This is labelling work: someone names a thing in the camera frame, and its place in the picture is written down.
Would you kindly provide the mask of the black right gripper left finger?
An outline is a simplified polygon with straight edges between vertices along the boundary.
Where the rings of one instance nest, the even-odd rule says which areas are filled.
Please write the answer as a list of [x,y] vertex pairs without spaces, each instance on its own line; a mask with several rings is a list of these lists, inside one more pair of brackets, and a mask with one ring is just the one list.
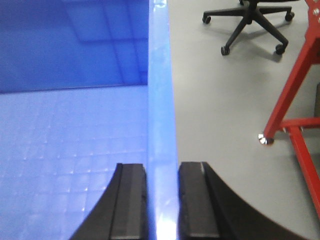
[[72,240],[146,240],[147,176],[141,163],[118,163],[98,202]]

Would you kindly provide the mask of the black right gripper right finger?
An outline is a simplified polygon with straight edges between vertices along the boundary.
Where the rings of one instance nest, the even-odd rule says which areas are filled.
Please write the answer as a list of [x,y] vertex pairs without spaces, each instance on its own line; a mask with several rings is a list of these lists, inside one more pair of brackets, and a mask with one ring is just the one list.
[[182,240],[301,240],[236,194],[207,162],[178,169]]

